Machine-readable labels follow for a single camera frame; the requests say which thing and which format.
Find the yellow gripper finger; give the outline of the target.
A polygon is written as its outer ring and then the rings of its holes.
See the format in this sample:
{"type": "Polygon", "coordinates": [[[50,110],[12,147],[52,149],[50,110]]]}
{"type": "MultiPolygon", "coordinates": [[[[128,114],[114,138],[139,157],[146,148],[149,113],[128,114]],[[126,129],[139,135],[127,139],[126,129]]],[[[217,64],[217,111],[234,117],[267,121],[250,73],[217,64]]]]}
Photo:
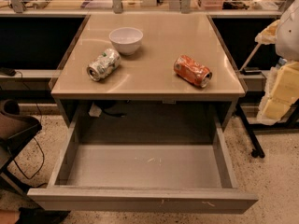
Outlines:
{"type": "Polygon", "coordinates": [[[267,76],[257,120],[264,125],[280,121],[299,99],[299,62],[272,67],[267,76]]]}
{"type": "Polygon", "coordinates": [[[255,41],[259,44],[270,45],[276,43],[276,32],[278,28],[279,20],[273,21],[260,33],[255,36],[255,41]]]}

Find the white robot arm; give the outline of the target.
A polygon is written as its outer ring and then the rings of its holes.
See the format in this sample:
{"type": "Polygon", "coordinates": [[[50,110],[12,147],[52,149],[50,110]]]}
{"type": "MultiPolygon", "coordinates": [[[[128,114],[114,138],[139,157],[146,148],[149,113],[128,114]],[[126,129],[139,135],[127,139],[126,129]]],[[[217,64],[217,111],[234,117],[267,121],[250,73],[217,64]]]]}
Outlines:
{"type": "Polygon", "coordinates": [[[255,37],[258,44],[274,44],[286,63],[272,67],[264,86],[257,120],[264,125],[280,121],[299,99],[299,0],[294,0],[279,20],[255,37]]]}

